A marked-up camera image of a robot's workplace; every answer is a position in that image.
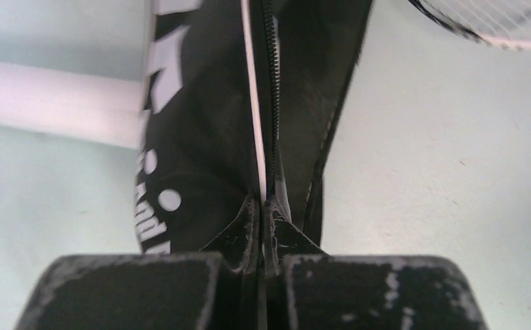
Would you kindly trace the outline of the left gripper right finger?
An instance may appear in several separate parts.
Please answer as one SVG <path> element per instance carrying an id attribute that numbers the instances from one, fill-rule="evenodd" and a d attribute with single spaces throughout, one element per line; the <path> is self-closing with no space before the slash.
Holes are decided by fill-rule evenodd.
<path id="1" fill-rule="evenodd" d="M 485 329 L 470 285 L 447 258 L 325 254 L 277 199 L 263 211 L 268 329 Z"/>

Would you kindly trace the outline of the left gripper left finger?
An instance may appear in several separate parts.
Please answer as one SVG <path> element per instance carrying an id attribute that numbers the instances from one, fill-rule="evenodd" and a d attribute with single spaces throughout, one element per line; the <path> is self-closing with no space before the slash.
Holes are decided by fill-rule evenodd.
<path id="1" fill-rule="evenodd" d="M 42 274 L 17 329 L 256 329 L 258 202 L 200 252 L 70 255 Z"/>

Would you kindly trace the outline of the white shuttlecock tube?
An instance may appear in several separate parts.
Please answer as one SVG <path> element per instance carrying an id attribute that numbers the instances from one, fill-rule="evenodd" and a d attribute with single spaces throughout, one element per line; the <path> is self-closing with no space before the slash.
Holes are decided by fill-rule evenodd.
<path id="1" fill-rule="evenodd" d="M 136 149 L 142 85 L 0 62 L 0 125 Z"/>

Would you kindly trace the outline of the white badminton racket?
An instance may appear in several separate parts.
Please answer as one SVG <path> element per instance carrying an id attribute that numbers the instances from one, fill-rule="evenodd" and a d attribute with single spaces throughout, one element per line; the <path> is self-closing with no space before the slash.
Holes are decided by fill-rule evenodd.
<path id="1" fill-rule="evenodd" d="M 531 0 L 416 0 L 415 9 L 462 38 L 503 50 L 531 50 Z"/>

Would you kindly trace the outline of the black racket cover bag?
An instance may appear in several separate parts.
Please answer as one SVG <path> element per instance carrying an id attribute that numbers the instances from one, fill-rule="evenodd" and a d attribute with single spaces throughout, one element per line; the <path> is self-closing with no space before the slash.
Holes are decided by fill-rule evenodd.
<path id="1" fill-rule="evenodd" d="M 324 168 L 370 1 L 154 1 L 136 179 L 142 252 L 198 251 L 247 196 L 321 242 Z"/>

